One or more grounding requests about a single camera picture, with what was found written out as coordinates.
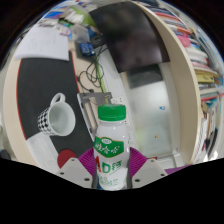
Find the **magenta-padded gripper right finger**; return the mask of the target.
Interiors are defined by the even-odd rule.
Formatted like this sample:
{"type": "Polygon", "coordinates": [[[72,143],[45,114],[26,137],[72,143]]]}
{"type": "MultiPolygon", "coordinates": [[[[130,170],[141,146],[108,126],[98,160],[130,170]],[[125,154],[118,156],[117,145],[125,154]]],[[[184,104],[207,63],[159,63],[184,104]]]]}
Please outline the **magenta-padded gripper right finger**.
{"type": "Polygon", "coordinates": [[[147,159],[138,150],[130,149],[128,186],[141,188],[167,175],[155,159],[147,159]]]}

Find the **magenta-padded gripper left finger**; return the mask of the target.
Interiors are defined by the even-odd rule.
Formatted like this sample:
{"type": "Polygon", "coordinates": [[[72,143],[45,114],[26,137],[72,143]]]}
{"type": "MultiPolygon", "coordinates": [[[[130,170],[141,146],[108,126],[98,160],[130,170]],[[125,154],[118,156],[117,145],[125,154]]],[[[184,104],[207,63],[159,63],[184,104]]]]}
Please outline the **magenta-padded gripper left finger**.
{"type": "Polygon", "coordinates": [[[85,151],[79,157],[73,151],[64,149],[58,154],[57,165],[57,176],[84,188],[97,188],[98,177],[93,149],[85,151]]]}

